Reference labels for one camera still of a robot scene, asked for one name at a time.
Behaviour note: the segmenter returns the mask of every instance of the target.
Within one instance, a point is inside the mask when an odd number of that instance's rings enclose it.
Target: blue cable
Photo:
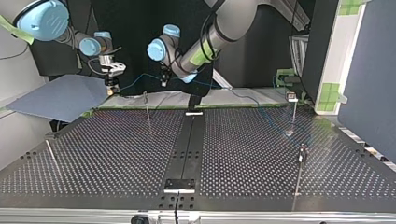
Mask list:
[[[280,91],[278,91],[278,90],[276,89],[276,77],[273,78],[273,86],[274,86],[274,90],[275,90],[277,93],[281,94],[282,96],[284,96],[284,95],[286,94],[286,93],[282,93],[282,92],[280,92]]]
[[[126,89],[128,89],[128,88],[131,88],[131,87],[132,87],[133,85],[135,85],[135,84],[137,83],[137,81],[138,81],[140,78],[142,78],[143,76],[152,77],[152,78],[155,78],[155,79],[159,79],[159,80],[160,80],[159,77],[155,77],[155,76],[153,76],[153,75],[144,73],[144,74],[140,75],[131,85],[122,88],[121,91],[126,90]],[[208,83],[204,83],[204,82],[200,82],[200,81],[196,81],[196,80],[193,80],[192,82],[197,83],[197,84],[201,84],[201,85],[204,85],[204,86],[217,87],[217,88],[223,89],[221,86],[214,85],[213,83],[212,83],[212,84],[208,84]],[[249,99],[249,100],[253,101],[254,103],[256,103],[259,113],[260,113],[263,117],[265,117],[265,119],[267,119],[268,123],[270,124],[270,127],[275,128],[279,133],[282,133],[283,135],[285,135],[285,136],[289,139],[289,141],[291,141],[296,147],[300,147],[300,146],[301,146],[300,144],[298,144],[298,143],[293,139],[293,137],[288,136],[288,135],[285,133],[285,131],[283,131],[281,128],[279,128],[277,125],[274,124],[274,120],[273,120],[273,119],[271,118],[271,116],[265,111],[265,109],[264,109],[262,106],[260,106],[260,103],[259,103],[256,99],[254,99],[253,97],[250,97],[250,96],[241,96],[241,95],[238,95],[236,92],[234,92],[234,91],[231,90],[231,89],[226,89],[226,90],[230,91],[230,92],[231,92],[233,95],[235,95],[236,97]]]
[[[129,86],[126,86],[126,87],[124,87],[124,88],[122,88],[122,89],[120,89],[120,91],[124,91],[124,90],[126,90],[126,89],[129,89],[129,88],[131,88],[132,86],[134,86],[134,84],[136,84],[137,83],[137,81],[139,81],[139,79],[140,78],[142,78],[143,76],[147,76],[147,77],[152,77],[152,78],[155,78],[155,79],[158,79],[158,80],[160,80],[160,78],[159,77],[155,77],[155,76],[153,76],[153,75],[150,75],[150,74],[146,74],[146,73],[143,73],[142,75],[140,75],[131,85],[129,85]]]

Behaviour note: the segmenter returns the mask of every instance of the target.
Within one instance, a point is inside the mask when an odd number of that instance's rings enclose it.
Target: wire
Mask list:
[[[91,71],[93,71],[95,74],[101,75],[101,76],[107,76],[107,73],[98,72],[98,71],[94,70],[93,67],[91,66],[91,62],[97,61],[97,60],[99,60],[99,59],[98,58],[89,59],[87,62],[87,65],[90,67]]]
[[[8,116],[11,116],[11,115],[13,115],[13,114],[15,114],[15,113],[17,113],[17,112],[16,112],[16,111],[13,111],[13,112],[11,112],[11,113],[9,113],[9,114],[6,114],[6,115],[0,117],[0,119],[4,119],[4,118],[6,118],[6,117],[8,117]]]
[[[71,42],[72,49],[75,49],[76,35],[74,27],[72,25],[67,26],[64,39],[56,39],[55,41],[61,44],[67,44]]]
[[[283,88],[285,88],[285,93],[282,93],[282,92],[280,92],[280,91],[277,90],[277,88],[276,88],[276,77],[273,78],[273,86],[274,86],[274,90],[275,90],[277,93],[281,94],[282,96],[284,96],[284,95],[286,94],[286,86],[283,86]]]
[[[202,51],[202,53],[204,54],[204,56],[206,57],[206,59],[207,59],[208,61],[210,61],[210,62],[214,62],[214,61],[218,58],[218,56],[219,56],[218,54],[216,54],[215,50],[213,49],[213,45],[212,45],[212,42],[211,42],[211,40],[210,40],[210,36],[209,36],[209,31],[208,31],[208,30],[206,30],[206,41],[207,41],[207,44],[209,45],[210,50],[212,51],[212,56],[211,56],[211,57],[209,57],[209,56],[206,54],[206,50],[205,50],[205,47],[204,47],[204,32],[205,32],[205,28],[208,29],[206,26],[207,26],[207,24],[208,24],[208,22],[209,22],[209,19],[210,19],[213,15],[216,15],[216,13],[215,13],[215,12],[211,12],[211,13],[206,17],[206,19],[205,19],[205,21],[204,21],[204,23],[202,24],[202,27],[201,27],[201,33],[200,33],[200,39],[199,39],[200,46],[201,46],[201,51]]]
[[[155,77],[155,76],[153,76],[153,75],[144,73],[144,74],[140,75],[131,85],[122,88],[121,91],[124,91],[124,90],[126,90],[126,89],[128,89],[128,88],[131,88],[131,87],[132,87],[133,85],[135,85],[135,84],[137,83],[137,81],[139,81],[140,78],[142,78],[143,76],[152,77],[152,78],[155,78],[155,79],[159,79],[159,80],[160,80],[159,77]],[[201,85],[214,86],[214,87],[218,87],[218,88],[223,89],[221,86],[215,85],[215,84],[213,84],[213,83],[208,84],[208,83],[204,83],[204,82],[200,82],[200,81],[195,81],[195,80],[193,80],[192,82],[198,83],[198,84],[201,84]],[[278,125],[276,125],[276,123],[275,123],[274,120],[272,119],[271,115],[268,114],[268,113],[266,112],[266,110],[263,108],[263,106],[261,106],[260,103],[259,103],[256,99],[254,99],[254,98],[251,97],[251,96],[242,96],[242,95],[238,95],[236,92],[234,92],[234,91],[231,90],[231,89],[225,89],[225,90],[230,91],[230,92],[231,92],[233,95],[235,95],[236,97],[239,97],[239,98],[242,98],[242,99],[249,99],[249,100],[253,101],[253,102],[257,105],[257,108],[258,108],[258,110],[259,110],[259,113],[268,121],[269,125],[270,125],[272,128],[274,128],[275,130],[277,130],[279,133],[283,134],[283,135],[284,135],[291,143],[293,143],[296,147],[300,147],[300,146],[301,146],[301,144],[298,144],[298,142],[294,139],[293,136],[288,136],[284,130],[282,130],[281,128],[278,127]]]
[[[91,21],[92,11],[93,11],[93,7],[92,7],[92,3],[90,1],[90,12],[88,13],[87,24],[85,25],[85,30],[84,30],[85,34],[88,33],[88,29],[90,28],[90,21]]]
[[[155,78],[155,79],[158,79],[158,80],[161,80],[159,77],[155,77],[155,76],[153,76],[153,75],[150,75],[150,74],[147,74],[147,73],[144,73],[144,74],[142,74],[142,75],[140,75],[131,85],[129,85],[129,86],[126,86],[126,87],[124,87],[124,88],[122,88],[122,89],[120,89],[121,91],[124,91],[124,90],[126,90],[126,89],[129,89],[129,88],[131,88],[132,86],[134,86],[134,84],[136,84],[137,83],[137,81],[140,79],[140,78],[142,78],[143,76],[147,76],[147,77],[152,77],[152,78]]]
[[[177,215],[177,207],[178,207],[178,196],[180,194],[177,195],[177,199],[176,199],[176,206],[175,206],[175,223],[178,224],[178,215]]]
[[[19,57],[19,56],[21,56],[22,54],[24,54],[28,49],[29,49],[29,45],[26,44],[25,49],[24,49],[21,53],[16,54],[16,55],[13,55],[13,56],[5,57],[5,58],[0,58],[0,60],[7,60],[7,59],[13,59],[13,58]]]

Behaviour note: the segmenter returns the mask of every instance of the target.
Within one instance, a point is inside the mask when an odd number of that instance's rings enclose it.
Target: metal frame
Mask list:
[[[184,122],[181,127],[180,137],[177,140],[177,145],[175,146],[175,151],[173,159],[169,161],[167,166],[167,171],[165,173],[165,178],[181,178],[181,179],[195,179],[197,181],[197,188],[199,187],[200,181],[200,169],[202,166],[202,154],[203,154],[203,136],[205,133],[205,116],[191,116],[184,117]],[[62,136],[70,130],[74,129],[79,125],[84,119],[79,119],[78,121],[72,123],[67,128],[61,130],[55,136]],[[332,127],[338,138],[343,141],[347,141],[348,144],[353,145],[354,153],[361,155],[367,155],[362,157],[373,169],[377,170],[388,180],[396,184],[395,174],[386,167],[383,163],[379,162],[375,157],[370,157],[361,145],[350,139],[345,133],[336,127]],[[45,144],[33,149],[34,151],[45,150]],[[17,160],[12,163],[7,170],[12,170],[19,166],[23,161]],[[40,198],[31,198],[36,202],[40,202]],[[334,209],[335,204],[340,204],[338,202],[333,202],[331,199],[326,199],[326,203],[329,204],[329,209]],[[291,212],[292,198],[285,200],[264,200],[259,199],[254,202],[254,200],[248,200],[249,202],[243,202],[243,200],[229,200],[227,199],[227,204],[222,202],[216,202],[216,200],[202,199],[199,194],[163,194],[158,197],[156,203],[153,204],[154,210],[139,211],[135,206],[131,205],[131,199],[126,199],[122,201],[106,200],[106,199],[90,199],[81,198],[81,204],[78,208],[81,209],[66,209],[67,205],[71,202],[75,202],[74,199],[65,200],[62,198],[61,202],[58,202],[56,206],[59,209],[28,209],[28,208],[0,208],[0,223],[8,222],[19,222],[19,223],[57,223],[57,222],[67,222],[67,223],[129,223],[131,218],[136,215],[147,216],[151,223],[175,223],[175,211],[177,211],[178,219],[181,223],[320,223],[320,222],[331,222],[331,223],[366,223],[366,222],[376,222],[376,223],[395,223],[396,214],[368,214],[368,213],[333,213],[333,212],[319,212],[323,206],[317,208],[317,204],[312,202],[310,198],[298,198],[297,200],[297,211]],[[246,209],[241,209],[238,212],[233,211],[233,203],[237,203],[240,207]],[[340,207],[340,211],[360,211],[362,207],[370,207],[367,205],[367,201],[350,201],[343,200]],[[394,201],[383,202],[381,201],[381,207],[388,207],[389,211],[392,210]],[[10,203],[10,207],[23,207],[18,200]]]
[[[180,211],[181,223],[395,223],[393,214],[365,213],[210,213]],[[0,223],[130,223],[133,216],[148,217],[150,223],[175,223],[173,212],[133,210],[0,209]]]
[[[294,6],[297,0],[259,0],[259,5],[269,5],[274,7],[290,23],[293,20]],[[303,8],[297,3],[296,13],[294,14],[294,27],[302,31],[310,22]]]

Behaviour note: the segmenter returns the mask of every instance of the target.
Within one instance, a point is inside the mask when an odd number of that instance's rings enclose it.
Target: black bracket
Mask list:
[[[167,179],[165,182],[164,193],[195,193],[194,179]]]
[[[203,115],[204,112],[202,110],[195,108],[201,103],[201,101],[202,101],[201,96],[191,95],[189,100],[189,109],[186,112],[186,116]]]

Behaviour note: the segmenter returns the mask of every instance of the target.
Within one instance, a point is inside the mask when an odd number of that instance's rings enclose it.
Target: metal rod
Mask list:
[[[53,154],[53,151],[52,151],[52,147],[50,146],[50,141],[46,140],[46,144],[47,144],[47,147],[49,148],[50,156],[52,157],[53,160],[56,160],[55,155]]]
[[[143,94],[144,94],[144,97],[145,97],[146,112],[148,113],[148,120],[149,120],[149,98],[148,98],[148,92],[145,91]]]
[[[298,102],[294,103],[293,121],[291,123],[294,123],[294,121],[296,120],[297,103]]]

